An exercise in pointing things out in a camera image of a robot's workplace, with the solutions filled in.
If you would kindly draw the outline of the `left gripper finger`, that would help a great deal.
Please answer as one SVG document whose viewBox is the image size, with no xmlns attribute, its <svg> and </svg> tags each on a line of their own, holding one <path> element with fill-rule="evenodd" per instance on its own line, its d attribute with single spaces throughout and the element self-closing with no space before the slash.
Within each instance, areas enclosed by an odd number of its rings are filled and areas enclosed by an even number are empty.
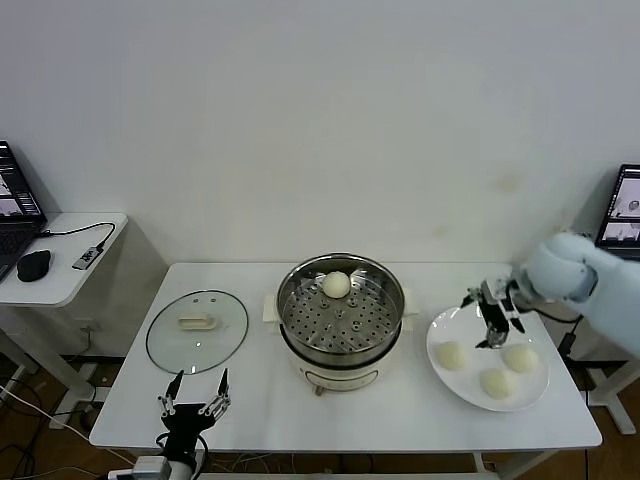
<svg viewBox="0 0 640 480">
<path fill-rule="evenodd" d="M 183 376 L 184 371 L 180 370 L 168 384 L 165 393 L 157 397 L 162 416 L 172 416 L 175 414 L 174 401 L 177 398 Z"/>
<path fill-rule="evenodd" d="M 216 395 L 199 410 L 199 414 L 204 416 L 222 416 L 230 404 L 228 369 L 225 369 L 220 379 Z"/>
</svg>

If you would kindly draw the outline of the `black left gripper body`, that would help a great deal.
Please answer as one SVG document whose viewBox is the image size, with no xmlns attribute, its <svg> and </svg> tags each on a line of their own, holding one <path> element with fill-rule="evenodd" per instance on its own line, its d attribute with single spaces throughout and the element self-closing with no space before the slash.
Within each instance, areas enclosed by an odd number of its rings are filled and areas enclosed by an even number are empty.
<svg viewBox="0 0 640 480">
<path fill-rule="evenodd" d="M 194 459 L 198 445 L 209 451 L 203 433 L 215 425 L 216 419 L 207 413 L 204 403 L 175 405 L 171 412 L 161 414 L 161 422 L 167 433 L 163 447 L 167 459 Z"/>
</svg>

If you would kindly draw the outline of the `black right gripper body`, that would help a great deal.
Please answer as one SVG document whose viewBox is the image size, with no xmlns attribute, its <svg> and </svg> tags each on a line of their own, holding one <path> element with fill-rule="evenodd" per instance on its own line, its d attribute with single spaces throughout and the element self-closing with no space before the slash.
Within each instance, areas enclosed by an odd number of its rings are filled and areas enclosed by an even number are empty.
<svg viewBox="0 0 640 480">
<path fill-rule="evenodd" d="M 478 306 L 486 324 L 486 333 L 484 339 L 476 345 L 476 348 L 501 348 L 507 340 L 510 329 L 508 319 L 498 305 L 480 301 Z"/>
</svg>

